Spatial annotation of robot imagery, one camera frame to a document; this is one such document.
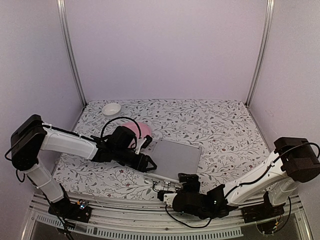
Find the aluminium poker case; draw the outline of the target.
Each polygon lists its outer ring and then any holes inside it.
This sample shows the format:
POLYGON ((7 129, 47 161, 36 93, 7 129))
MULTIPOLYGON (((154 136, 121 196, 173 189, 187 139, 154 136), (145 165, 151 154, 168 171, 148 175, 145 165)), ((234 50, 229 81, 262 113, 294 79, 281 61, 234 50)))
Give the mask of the aluminium poker case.
POLYGON ((151 149, 149 156, 157 169, 146 172, 146 182, 179 184, 179 173, 196 174, 202 153, 202 147, 159 139, 151 149))

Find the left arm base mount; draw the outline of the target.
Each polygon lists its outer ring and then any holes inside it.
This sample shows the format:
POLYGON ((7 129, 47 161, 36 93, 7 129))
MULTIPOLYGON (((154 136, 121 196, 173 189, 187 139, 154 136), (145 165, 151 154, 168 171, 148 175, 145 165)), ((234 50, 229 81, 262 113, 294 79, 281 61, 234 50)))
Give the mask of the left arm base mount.
POLYGON ((62 219, 88 223, 92 210, 85 200, 71 202, 68 198, 63 198, 57 202, 50 202, 48 213, 62 219))

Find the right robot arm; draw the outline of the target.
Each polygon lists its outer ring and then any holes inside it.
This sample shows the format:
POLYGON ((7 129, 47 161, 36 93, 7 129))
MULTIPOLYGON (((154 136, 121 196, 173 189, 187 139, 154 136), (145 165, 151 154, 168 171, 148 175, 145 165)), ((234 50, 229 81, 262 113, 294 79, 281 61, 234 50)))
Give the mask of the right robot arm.
POLYGON ((165 207, 202 220, 223 218, 257 192, 273 186, 264 193, 263 203, 254 206, 250 216, 265 219, 282 215, 284 204, 297 184, 319 176, 320 154, 313 150, 319 145, 306 138, 280 137, 274 146, 274 151, 260 165, 206 193, 200 193, 198 175, 179 173, 182 188, 164 195, 165 207))

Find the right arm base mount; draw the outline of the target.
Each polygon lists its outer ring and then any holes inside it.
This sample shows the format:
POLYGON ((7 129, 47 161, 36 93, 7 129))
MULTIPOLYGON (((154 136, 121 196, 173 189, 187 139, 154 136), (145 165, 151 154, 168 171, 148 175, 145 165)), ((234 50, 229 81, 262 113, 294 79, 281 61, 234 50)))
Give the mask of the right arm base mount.
POLYGON ((281 219, 285 212, 284 205, 285 204, 272 206, 261 203, 241 208, 241 214, 245 223, 258 222, 272 218, 270 221, 258 223, 256 225, 258 231, 263 235, 272 235, 276 232, 279 225, 279 220, 276 220, 276 217, 280 217, 281 219))

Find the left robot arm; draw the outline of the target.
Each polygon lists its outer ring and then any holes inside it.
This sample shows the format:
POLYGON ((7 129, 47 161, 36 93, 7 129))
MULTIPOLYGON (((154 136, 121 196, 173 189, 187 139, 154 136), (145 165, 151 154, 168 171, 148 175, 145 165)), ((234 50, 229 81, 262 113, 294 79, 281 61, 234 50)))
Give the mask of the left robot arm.
POLYGON ((67 200, 63 187, 53 178, 38 158, 40 151, 53 151, 82 157, 96 163, 115 161, 142 173, 157 169, 150 156, 141 153, 152 142, 126 126, 117 126, 111 134, 102 130, 99 136, 86 137, 54 127, 42 121, 40 115, 29 117, 10 138, 10 149, 4 157, 23 172, 55 204, 63 216, 74 213, 74 205, 67 200))

